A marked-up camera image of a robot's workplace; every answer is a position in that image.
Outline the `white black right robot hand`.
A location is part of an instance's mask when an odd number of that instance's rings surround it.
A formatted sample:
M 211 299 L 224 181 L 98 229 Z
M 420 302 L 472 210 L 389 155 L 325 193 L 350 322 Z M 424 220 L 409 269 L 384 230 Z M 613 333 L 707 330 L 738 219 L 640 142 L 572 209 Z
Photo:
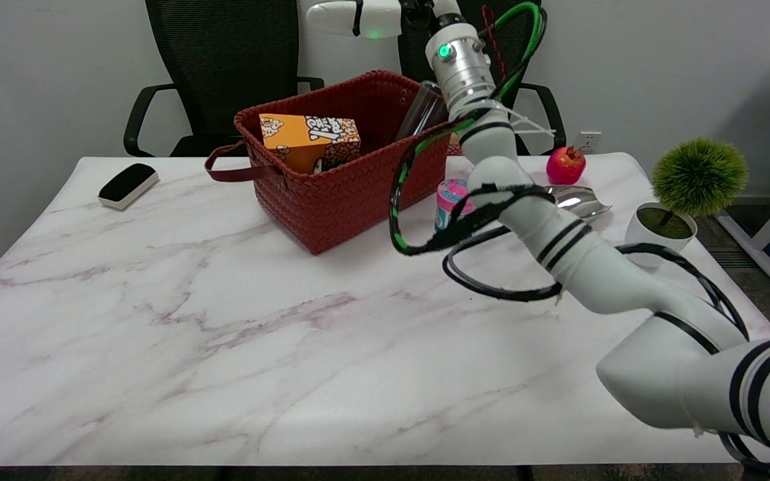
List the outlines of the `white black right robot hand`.
M 404 25 L 426 21 L 433 5 L 432 1 L 327 1 L 309 7 L 305 19 L 327 33 L 385 39 L 400 36 Z

